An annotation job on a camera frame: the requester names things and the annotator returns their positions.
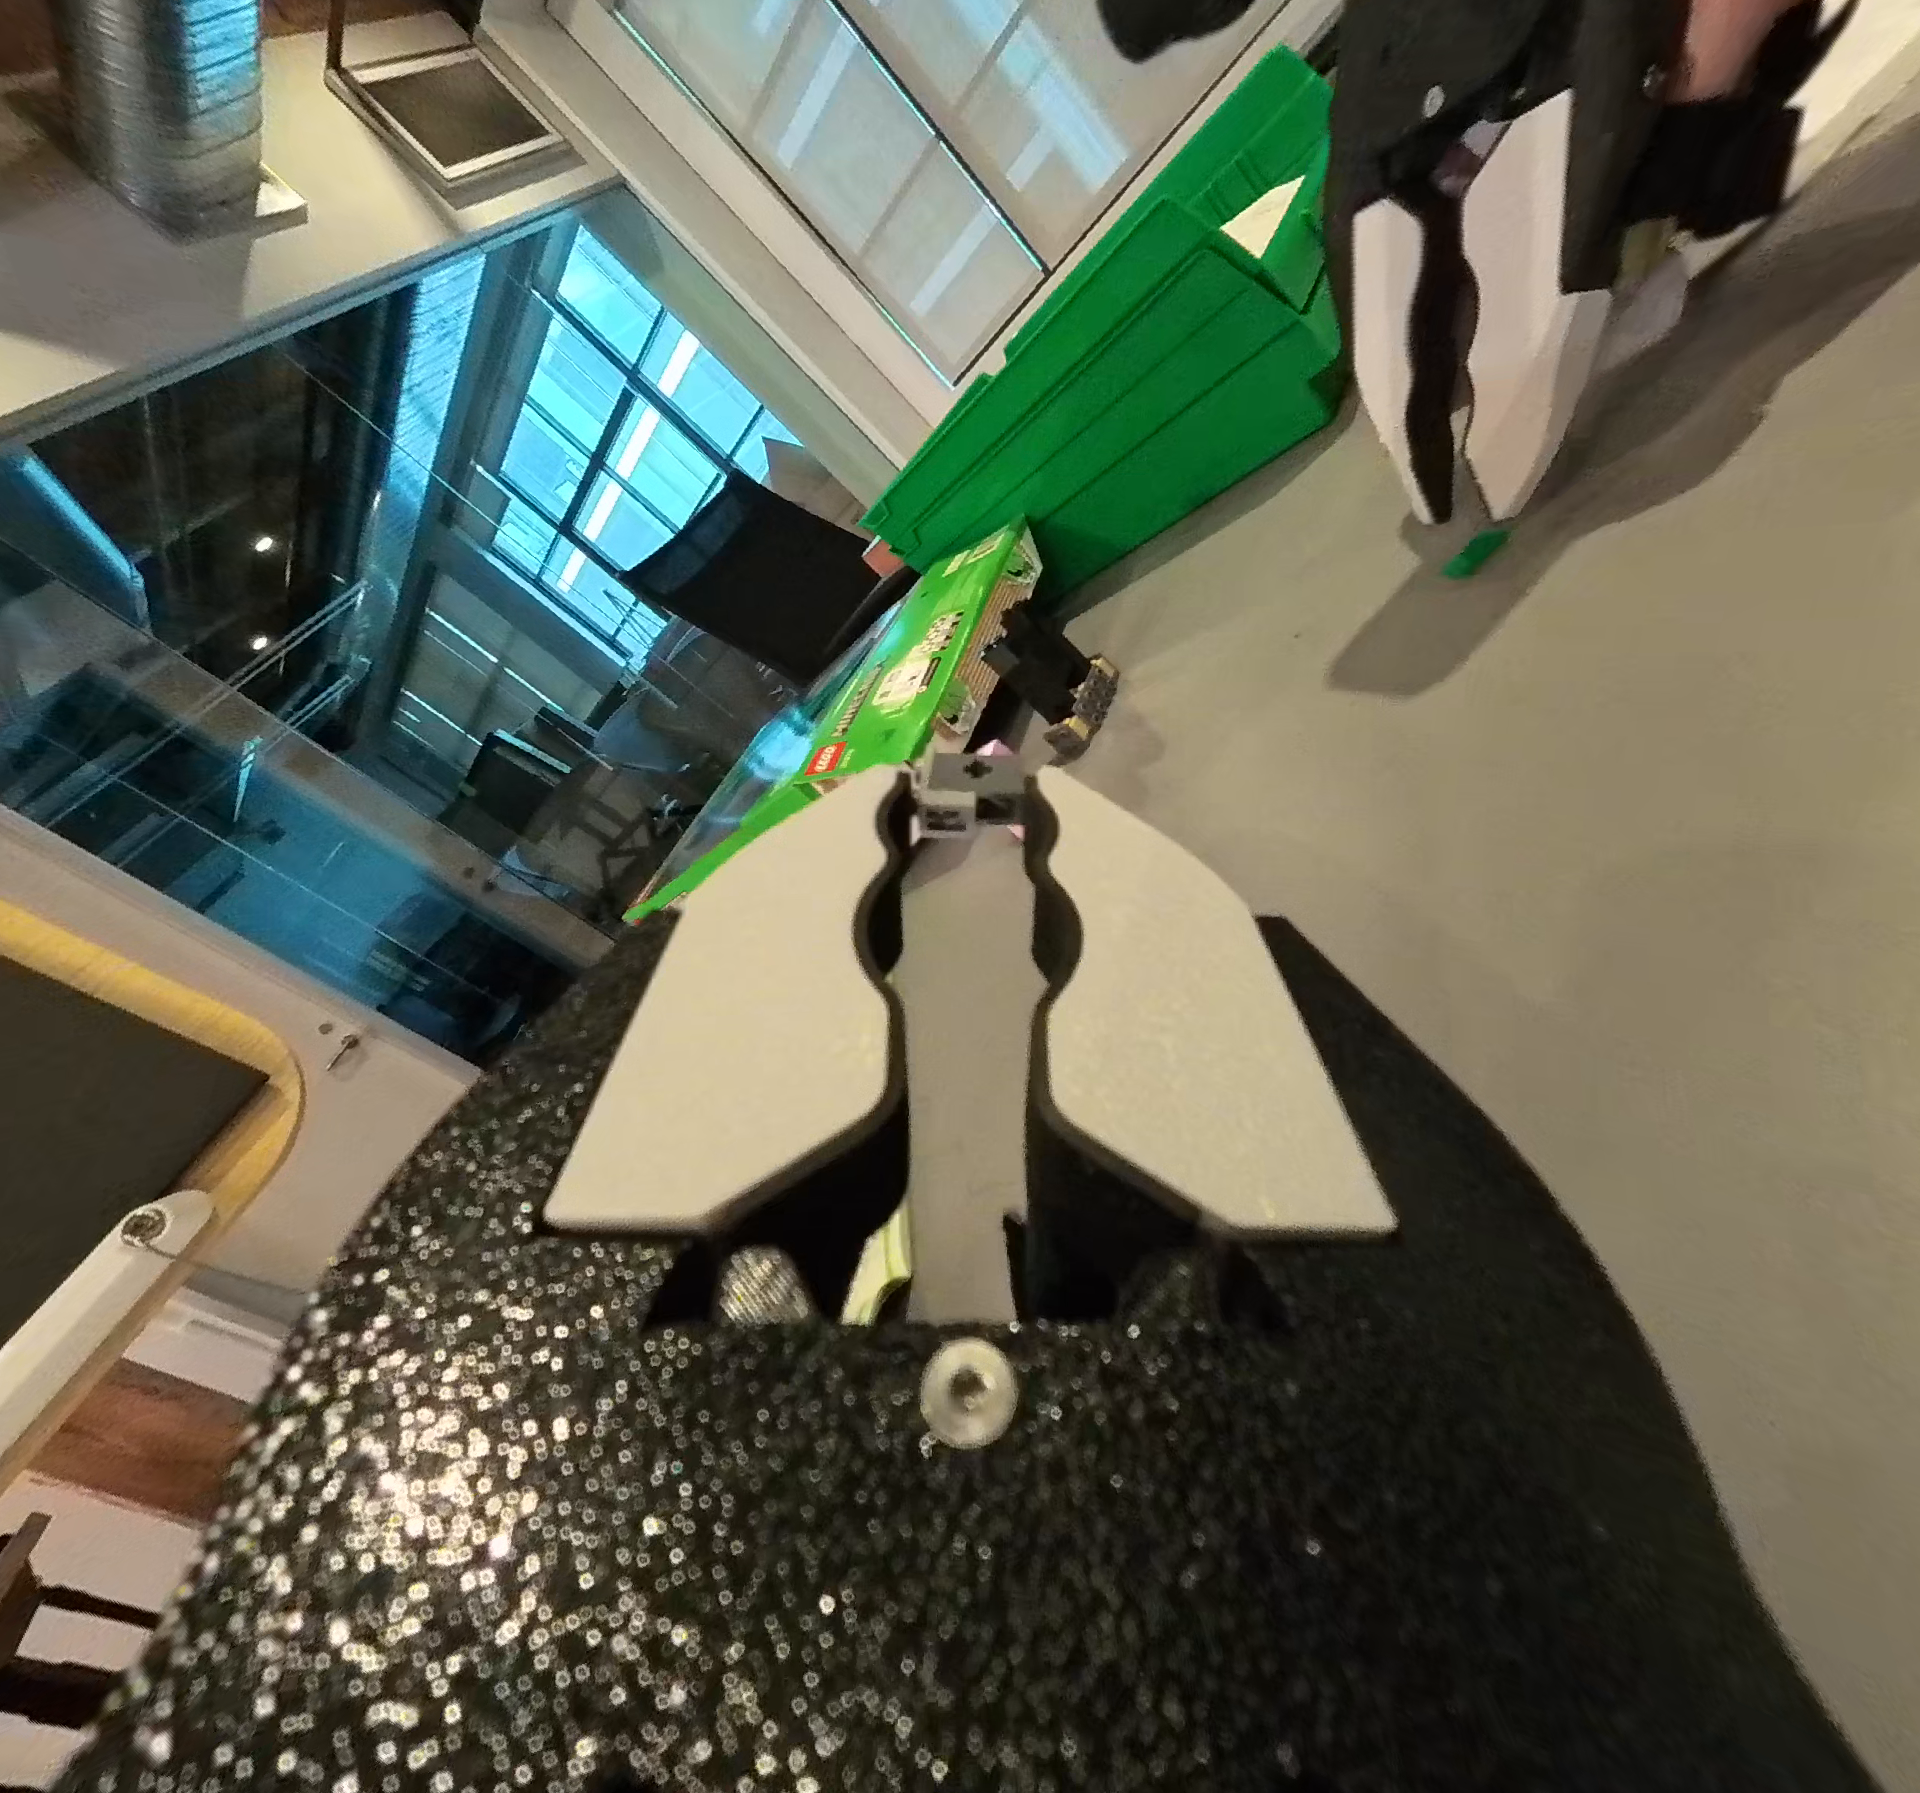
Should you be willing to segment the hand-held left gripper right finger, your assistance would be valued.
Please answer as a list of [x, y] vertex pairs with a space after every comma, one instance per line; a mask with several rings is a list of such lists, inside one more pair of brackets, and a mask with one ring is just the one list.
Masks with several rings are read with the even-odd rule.
[[1066, 768], [1026, 786], [1036, 1126], [1247, 1243], [1384, 1239], [1398, 1216], [1251, 906]]

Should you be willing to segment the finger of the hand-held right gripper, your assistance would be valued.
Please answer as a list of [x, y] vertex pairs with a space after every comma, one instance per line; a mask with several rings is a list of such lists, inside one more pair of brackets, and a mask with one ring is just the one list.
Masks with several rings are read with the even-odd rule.
[[1566, 88], [1504, 127], [1461, 202], [1474, 282], [1463, 454], [1489, 514], [1523, 511], [1542, 484], [1613, 310], [1611, 286], [1563, 282], [1571, 145]]
[[1484, 155], [1444, 155], [1409, 186], [1356, 207], [1351, 224], [1351, 366], [1426, 526], [1455, 516], [1474, 421], [1478, 285], [1463, 203], [1481, 166]]

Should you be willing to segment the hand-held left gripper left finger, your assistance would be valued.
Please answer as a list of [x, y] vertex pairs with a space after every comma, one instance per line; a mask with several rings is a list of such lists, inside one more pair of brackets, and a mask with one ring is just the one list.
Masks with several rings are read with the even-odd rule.
[[899, 894], [907, 768], [866, 768], [673, 906], [542, 1216], [714, 1235], [901, 1124], [904, 1017], [875, 919]]

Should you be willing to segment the grey brick with cross hole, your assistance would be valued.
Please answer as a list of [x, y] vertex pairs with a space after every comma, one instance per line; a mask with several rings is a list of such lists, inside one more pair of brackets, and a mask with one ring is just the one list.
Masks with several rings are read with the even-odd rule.
[[911, 849], [1022, 844], [1029, 773], [1006, 750], [931, 750], [911, 768]]

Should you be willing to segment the green plastic bin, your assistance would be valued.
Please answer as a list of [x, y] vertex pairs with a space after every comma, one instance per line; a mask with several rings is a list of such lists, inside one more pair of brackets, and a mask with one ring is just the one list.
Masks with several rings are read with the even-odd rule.
[[961, 390], [865, 514], [929, 568], [1025, 526], [1077, 587], [1317, 433], [1340, 390], [1320, 186], [1297, 173], [1211, 224], [1139, 206]]
[[1119, 203], [1116, 218], [1087, 244], [1008, 336], [1002, 360], [1035, 343], [1042, 319], [1085, 286], [1119, 244], [1124, 231], [1161, 202], [1206, 229], [1234, 219], [1259, 197], [1303, 180], [1323, 162], [1332, 121], [1332, 80], [1301, 53], [1275, 45], [1240, 76], [1163, 168]]

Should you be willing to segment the green toy set box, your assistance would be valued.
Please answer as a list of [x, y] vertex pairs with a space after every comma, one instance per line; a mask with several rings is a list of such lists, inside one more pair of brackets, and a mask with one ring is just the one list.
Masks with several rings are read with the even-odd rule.
[[747, 744], [691, 827], [623, 911], [669, 907], [737, 849], [873, 767], [966, 750], [999, 683], [984, 648], [1009, 606], [1038, 589], [1025, 521], [934, 561], [834, 665]]

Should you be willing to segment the building instruction booklet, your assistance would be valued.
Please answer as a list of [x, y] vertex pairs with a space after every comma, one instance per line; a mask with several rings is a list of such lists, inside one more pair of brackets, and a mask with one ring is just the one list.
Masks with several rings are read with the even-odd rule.
[[841, 1325], [881, 1325], [899, 1316], [914, 1282], [909, 1205], [899, 1207], [865, 1239], [847, 1293]]

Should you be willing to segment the pink toy pig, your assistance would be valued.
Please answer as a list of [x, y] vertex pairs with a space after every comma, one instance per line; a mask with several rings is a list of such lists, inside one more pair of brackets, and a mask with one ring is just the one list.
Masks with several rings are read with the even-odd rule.
[[1032, 771], [1020, 760], [1020, 748], [1004, 738], [988, 738], [966, 753], [964, 764], [972, 788], [974, 827], [1002, 831], [1012, 841], [1025, 844]]

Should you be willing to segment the black and tan brick build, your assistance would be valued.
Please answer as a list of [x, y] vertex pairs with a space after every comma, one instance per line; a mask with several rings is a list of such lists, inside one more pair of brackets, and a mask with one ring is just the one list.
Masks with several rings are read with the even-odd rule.
[[998, 688], [1042, 722], [1042, 740], [1063, 764], [1083, 755], [1119, 689], [1105, 656], [1083, 651], [1057, 620], [1030, 601], [1009, 606], [982, 648]]

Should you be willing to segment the black chair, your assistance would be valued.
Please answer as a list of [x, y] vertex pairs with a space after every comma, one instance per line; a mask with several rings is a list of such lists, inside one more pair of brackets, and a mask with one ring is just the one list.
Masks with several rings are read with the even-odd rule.
[[855, 531], [740, 470], [617, 581], [791, 686], [826, 673], [893, 586]]

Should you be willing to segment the large paned window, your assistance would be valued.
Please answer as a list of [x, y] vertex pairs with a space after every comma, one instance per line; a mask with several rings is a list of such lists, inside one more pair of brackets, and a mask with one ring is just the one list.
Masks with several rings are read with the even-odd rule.
[[958, 385], [1135, 178], [1093, 0], [587, 0]]

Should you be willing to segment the black table with wooden edge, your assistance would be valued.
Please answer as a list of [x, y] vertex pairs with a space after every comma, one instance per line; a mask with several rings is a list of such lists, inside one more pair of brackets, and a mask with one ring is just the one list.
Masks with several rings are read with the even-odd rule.
[[198, 1257], [254, 1205], [303, 1124], [296, 1058], [262, 1022], [48, 916], [2, 906], [2, 1336], [131, 1214]]

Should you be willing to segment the glass partition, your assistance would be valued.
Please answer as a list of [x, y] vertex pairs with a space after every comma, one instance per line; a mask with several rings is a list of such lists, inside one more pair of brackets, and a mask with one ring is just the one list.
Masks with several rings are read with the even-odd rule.
[[853, 523], [622, 193], [4, 447], [4, 808], [475, 1055], [782, 677], [622, 576], [727, 484]]

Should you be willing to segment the white framed vent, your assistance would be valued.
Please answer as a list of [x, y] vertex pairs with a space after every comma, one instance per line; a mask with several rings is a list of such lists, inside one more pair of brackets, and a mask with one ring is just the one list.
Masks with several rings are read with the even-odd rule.
[[331, 24], [321, 76], [437, 193], [547, 169], [569, 153], [567, 138], [472, 42], [352, 64], [347, 28]]

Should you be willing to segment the silver air duct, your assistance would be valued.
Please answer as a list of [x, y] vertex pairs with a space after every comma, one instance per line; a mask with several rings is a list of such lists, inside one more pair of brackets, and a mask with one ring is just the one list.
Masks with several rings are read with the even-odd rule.
[[177, 239], [246, 219], [264, 180], [262, 0], [48, 0], [70, 155]]

